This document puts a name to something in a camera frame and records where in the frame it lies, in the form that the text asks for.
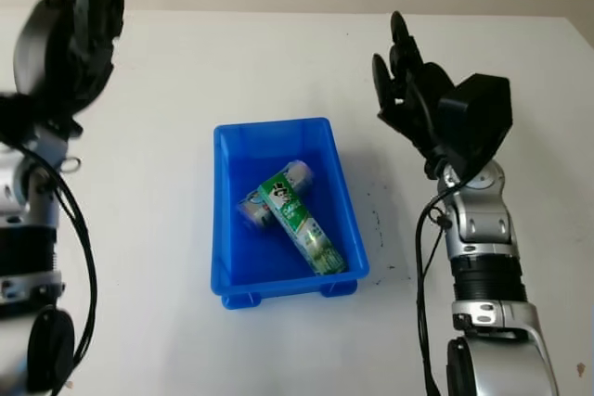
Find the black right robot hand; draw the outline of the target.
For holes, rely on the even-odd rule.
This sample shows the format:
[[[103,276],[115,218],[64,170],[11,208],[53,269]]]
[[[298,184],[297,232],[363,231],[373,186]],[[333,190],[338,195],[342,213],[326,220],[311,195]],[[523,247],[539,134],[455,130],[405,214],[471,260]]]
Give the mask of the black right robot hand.
[[[446,166],[445,150],[436,135],[435,113],[440,98],[454,84],[439,65],[422,59],[400,12],[392,14],[390,27],[393,45],[389,61],[378,54],[372,57],[378,117],[412,143],[425,159],[425,174],[435,180]]]

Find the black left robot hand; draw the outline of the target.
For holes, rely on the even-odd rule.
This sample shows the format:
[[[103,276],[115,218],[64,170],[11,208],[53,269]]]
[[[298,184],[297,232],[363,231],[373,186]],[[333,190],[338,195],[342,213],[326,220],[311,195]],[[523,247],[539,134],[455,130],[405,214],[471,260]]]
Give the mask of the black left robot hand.
[[[103,91],[123,30],[124,0],[40,0],[13,56],[17,91],[46,116],[72,116]]]

